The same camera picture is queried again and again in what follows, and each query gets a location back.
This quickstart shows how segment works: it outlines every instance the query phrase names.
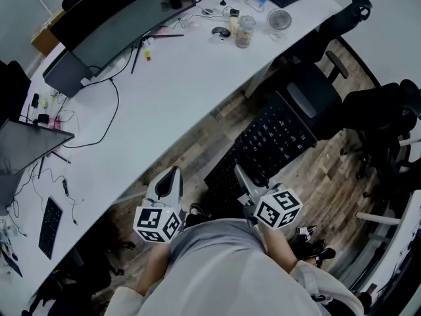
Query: white desk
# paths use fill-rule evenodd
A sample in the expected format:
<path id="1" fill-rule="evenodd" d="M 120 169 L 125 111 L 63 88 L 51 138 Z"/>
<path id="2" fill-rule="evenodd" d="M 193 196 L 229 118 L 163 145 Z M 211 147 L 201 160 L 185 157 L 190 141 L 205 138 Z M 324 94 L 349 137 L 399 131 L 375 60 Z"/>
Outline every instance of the white desk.
<path id="1" fill-rule="evenodd" d="M 200 5 L 222 10 L 219 2 L 203 0 Z M 215 26 L 228 27 L 228 18 L 194 16 L 191 20 L 198 27 L 165 28 L 167 34 L 184 33 L 185 36 L 157 39 L 151 49 L 150 62 L 140 54 L 131 75 L 133 55 L 129 67 L 114 79 L 120 94 L 120 108 L 105 139 L 99 145 L 81 149 L 62 147 L 60 154 L 69 158 L 71 165 L 54 156 L 45 160 L 43 169 L 51 168 L 55 178 L 65 175 L 70 196 L 78 204 L 74 208 L 76 226 L 70 218 L 72 206 L 64 196 L 61 182 L 52 184 L 49 172 L 34 180 L 43 197 L 43 206 L 51 196 L 63 209 L 51 260 L 37 246 L 43 218 L 39 207 L 41 200 L 31 184 L 16 197 L 20 216 L 15 221 L 28 237 L 17 236 L 11 241 L 24 278 L 13 273 L 10 282 L 1 279 L 0 308 L 3 313 L 18 315 L 48 274 L 113 201 L 192 126 L 260 69 L 341 10 L 333 0 L 298 1 L 286 8 L 293 22 L 282 41 L 275 42 L 259 30 L 275 5 L 267 2 L 265 11 L 258 13 L 240 0 L 226 2 L 227 6 L 237 7 L 242 14 L 251 14 L 257 20 L 258 29 L 249 48 L 236 47 L 233 39 L 224 44 L 209 42 L 211 30 Z M 200 9 L 195 7 L 187 13 L 199 14 Z M 61 46 L 56 48 L 34 74 L 28 100 L 34 92 L 49 95 L 50 87 L 44 84 L 41 74 L 61 49 Z M 99 79 L 118 70 L 118 67 L 108 69 Z M 68 145 L 96 142 L 103 135 L 115 107 L 116 94 L 110 82 L 82 90 L 65 107 L 76 111 L 80 125 L 78 130 L 76 118 L 65 123 L 63 130 L 76 135 Z"/>
<path id="2" fill-rule="evenodd" d="M 420 131 L 420 121 L 411 136 L 416 136 Z M 419 148 L 412 148 L 410 152 L 410 161 L 415 161 L 421 157 Z M 370 276 L 365 280 L 362 292 L 367 291 L 372 283 L 377 288 L 372 293 L 373 303 L 379 297 L 378 290 L 381 290 L 390 280 L 394 271 L 396 271 L 408 253 L 408 245 L 414 239 L 413 233 L 416 233 L 421 221 L 421 191 L 415 191 L 409 198 L 407 208 L 403 216 L 397 223 L 392 218 L 386 218 L 386 224 L 397 225 L 397 230 L 389 241 L 385 253 L 374 267 Z"/>

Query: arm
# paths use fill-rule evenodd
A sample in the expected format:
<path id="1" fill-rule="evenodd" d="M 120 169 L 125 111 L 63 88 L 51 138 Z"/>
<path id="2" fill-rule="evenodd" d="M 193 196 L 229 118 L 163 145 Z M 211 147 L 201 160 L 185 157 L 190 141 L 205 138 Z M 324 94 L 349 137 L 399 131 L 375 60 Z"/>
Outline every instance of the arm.
<path id="1" fill-rule="evenodd" d="M 284 233 L 280 229 L 272 230 L 262 223 L 259 223 L 259 228 L 268 245 L 270 258 L 289 274 L 295 268 L 298 260 L 292 252 Z"/>
<path id="2" fill-rule="evenodd" d="M 149 287 L 158 282 L 165 275 L 170 261 L 170 244 L 156 244 L 152 247 L 146 268 L 136 286 L 136 291 L 145 296 Z"/>

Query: wall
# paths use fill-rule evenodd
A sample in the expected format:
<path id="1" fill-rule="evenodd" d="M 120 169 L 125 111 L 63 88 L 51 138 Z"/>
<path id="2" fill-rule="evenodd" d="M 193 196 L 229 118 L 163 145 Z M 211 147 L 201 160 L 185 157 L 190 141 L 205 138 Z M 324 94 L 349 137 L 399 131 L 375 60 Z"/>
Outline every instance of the wall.
<path id="1" fill-rule="evenodd" d="M 50 11 L 57 10 L 62 0 L 43 0 Z M 0 60 L 18 61 L 29 70 L 39 58 L 31 38 L 49 17 L 38 0 L 0 0 Z"/>
<path id="2" fill-rule="evenodd" d="M 371 2 L 371 17 L 344 38 L 381 84 L 409 78 L 421 88 L 421 0 Z"/>

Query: glass jar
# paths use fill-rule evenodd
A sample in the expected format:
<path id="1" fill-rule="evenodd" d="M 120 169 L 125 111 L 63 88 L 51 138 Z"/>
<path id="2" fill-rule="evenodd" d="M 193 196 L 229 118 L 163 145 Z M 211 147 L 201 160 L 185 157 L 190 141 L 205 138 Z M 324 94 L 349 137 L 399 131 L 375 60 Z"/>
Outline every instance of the glass jar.
<path id="1" fill-rule="evenodd" d="M 247 48 L 255 32 L 256 20 L 250 15 L 243 15 L 238 20 L 235 44 L 240 48 Z"/>

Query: cardboard box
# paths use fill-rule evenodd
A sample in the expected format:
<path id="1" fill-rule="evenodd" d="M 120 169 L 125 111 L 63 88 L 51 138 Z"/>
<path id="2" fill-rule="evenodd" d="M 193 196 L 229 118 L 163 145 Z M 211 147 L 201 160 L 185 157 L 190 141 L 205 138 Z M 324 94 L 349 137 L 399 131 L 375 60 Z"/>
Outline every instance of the cardboard box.
<path id="1" fill-rule="evenodd" d="M 50 52 L 60 43 L 60 41 L 50 32 L 50 28 L 65 14 L 65 11 L 59 9 L 49 19 L 47 19 L 41 28 L 32 36 L 32 45 L 44 56 L 48 56 Z"/>

